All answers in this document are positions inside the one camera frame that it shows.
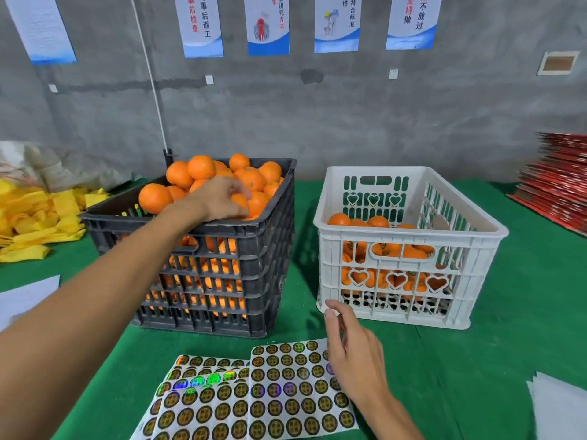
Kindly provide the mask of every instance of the forearm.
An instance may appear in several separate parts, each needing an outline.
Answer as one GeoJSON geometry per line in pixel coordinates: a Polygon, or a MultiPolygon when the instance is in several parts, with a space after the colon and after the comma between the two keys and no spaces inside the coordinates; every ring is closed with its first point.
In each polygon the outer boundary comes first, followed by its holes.
{"type": "Polygon", "coordinates": [[[424,440],[403,405],[390,392],[382,392],[357,406],[378,440],[424,440]]]}
{"type": "Polygon", "coordinates": [[[52,436],[188,230],[174,213],[169,207],[0,332],[0,395],[11,396],[0,397],[3,435],[52,436]]]}

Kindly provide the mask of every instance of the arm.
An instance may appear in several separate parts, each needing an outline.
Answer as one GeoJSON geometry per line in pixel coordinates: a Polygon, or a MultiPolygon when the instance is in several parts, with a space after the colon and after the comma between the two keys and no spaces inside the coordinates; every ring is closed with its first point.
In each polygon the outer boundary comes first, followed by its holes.
{"type": "Polygon", "coordinates": [[[350,306],[327,300],[324,315],[328,355],[344,392],[356,404],[378,439],[424,440],[402,404],[389,391],[383,347],[361,327],[350,306]],[[340,312],[337,318],[334,310],[340,312]]]}
{"type": "Polygon", "coordinates": [[[248,214],[231,201],[234,192],[250,196],[229,177],[206,182],[0,332],[2,438],[53,436],[187,231],[248,214]]]}

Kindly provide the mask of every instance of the concrete wall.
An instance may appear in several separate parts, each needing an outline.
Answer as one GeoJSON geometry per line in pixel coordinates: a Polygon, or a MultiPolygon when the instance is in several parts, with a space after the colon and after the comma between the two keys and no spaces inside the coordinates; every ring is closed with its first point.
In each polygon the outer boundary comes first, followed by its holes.
{"type": "MultiPolygon", "coordinates": [[[[173,0],[137,0],[174,152],[296,157],[300,178],[328,165],[422,164],[451,179],[508,181],[536,155],[534,131],[587,132],[587,55],[570,76],[535,76],[545,51],[587,50],[587,0],[443,0],[429,51],[384,51],[391,0],[363,0],[359,51],[318,55],[313,2],[290,0],[290,56],[252,58],[243,1],[218,0],[225,57],[187,60],[173,0]],[[399,79],[387,79],[390,68],[399,79]],[[322,82],[304,84],[304,69],[322,82]]],[[[39,68],[0,0],[0,140],[158,174],[161,136],[130,0],[57,4],[79,62],[39,68]]]]}

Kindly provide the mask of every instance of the white plastic crate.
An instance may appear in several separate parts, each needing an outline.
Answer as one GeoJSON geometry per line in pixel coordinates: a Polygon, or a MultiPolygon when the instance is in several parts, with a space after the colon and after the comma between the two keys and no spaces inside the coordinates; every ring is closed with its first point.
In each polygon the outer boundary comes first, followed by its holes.
{"type": "Polygon", "coordinates": [[[359,318],[456,329],[471,324],[495,251],[508,235],[428,167],[329,167],[314,225],[321,311],[334,299],[359,318]],[[383,215],[392,227],[328,225],[340,212],[363,221],[383,215]],[[417,229],[395,228],[401,223],[417,229]],[[413,245],[428,257],[409,257],[413,245]]]}

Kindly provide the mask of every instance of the plastic crate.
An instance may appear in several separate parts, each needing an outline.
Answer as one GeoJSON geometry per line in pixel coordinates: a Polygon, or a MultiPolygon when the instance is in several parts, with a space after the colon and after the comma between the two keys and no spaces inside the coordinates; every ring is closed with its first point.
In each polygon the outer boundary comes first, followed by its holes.
{"type": "MultiPolygon", "coordinates": [[[[228,165],[227,159],[219,160],[228,165]]],[[[186,236],[193,236],[197,246],[172,252],[137,309],[134,325],[248,338],[271,331],[295,239],[297,160],[251,159],[251,165],[269,160],[280,164],[284,180],[259,218],[213,221],[190,230],[186,236]]],[[[153,182],[169,185],[165,176],[153,182]]],[[[80,215],[101,255],[153,219],[138,206],[141,188],[80,215]]]]}
{"type": "Polygon", "coordinates": [[[359,318],[456,329],[469,327],[495,251],[508,235],[428,167],[329,167],[314,225],[321,311],[333,299],[351,305],[359,318]],[[338,212],[363,221],[382,215],[392,227],[328,225],[338,212]],[[417,229],[396,228],[400,223],[417,229]],[[429,253],[412,257],[415,244],[429,253]]]}

